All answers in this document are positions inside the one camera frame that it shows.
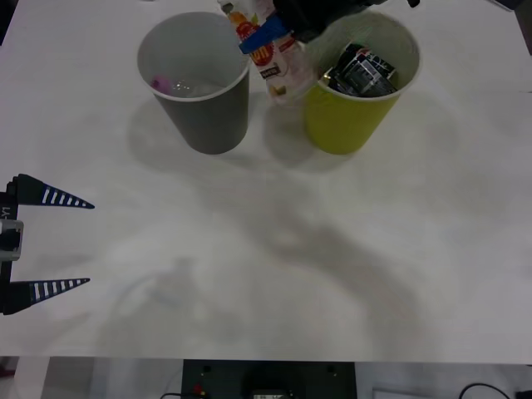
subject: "yellow paper cup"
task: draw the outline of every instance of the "yellow paper cup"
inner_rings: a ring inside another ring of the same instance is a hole
[[[378,12],[340,19],[307,45],[307,54],[320,76],[337,64],[350,42],[367,46],[397,69],[398,91],[378,98],[346,96],[319,82],[305,99],[305,123],[311,141],[331,154],[350,154],[362,148],[386,114],[416,80],[421,69],[420,48],[399,22]]]

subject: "red label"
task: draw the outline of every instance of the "red label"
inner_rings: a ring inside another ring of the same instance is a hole
[[[242,22],[236,28],[236,32],[243,42],[257,32],[259,27],[251,22]],[[257,51],[249,54],[257,67],[266,67],[273,60],[273,43],[260,47]]]

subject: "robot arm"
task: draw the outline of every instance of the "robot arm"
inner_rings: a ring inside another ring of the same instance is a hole
[[[341,17],[382,4],[386,0],[273,0],[277,12],[260,29],[240,45],[249,54],[275,39],[292,33],[303,43],[320,36],[323,31]],[[420,0],[407,0],[417,7]]]

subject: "trash inside cup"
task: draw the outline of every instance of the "trash inside cup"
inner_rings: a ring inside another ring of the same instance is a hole
[[[151,81],[151,87],[159,93],[176,98],[197,98],[214,94],[224,88],[216,83],[188,78],[172,81],[169,78],[157,75]]]

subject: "black cable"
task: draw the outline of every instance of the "black cable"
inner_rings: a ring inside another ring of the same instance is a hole
[[[174,392],[168,392],[164,394],[160,399],[164,399],[165,397],[201,397],[205,399],[207,396],[202,395],[200,393],[174,393]]]
[[[474,387],[487,387],[487,388],[491,388],[495,391],[497,391],[499,394],[501,394],[503,397],[505,397],[506,399],[510,399],[510,397],[508,395],[506,395],[504,392],[502,392],[499,388],[497,387],[494,387],[493,385],[490,385],[490,384],[484,384],[483,382],[476,382],[474,384],[469,384],[467,387],[465,387],[464,389],[462,389],[462,392],[460,392],[460,395],[458,396],[458,399],[463,399],[464,398],[464,394],[469,391],[471,388],[474,388]]]

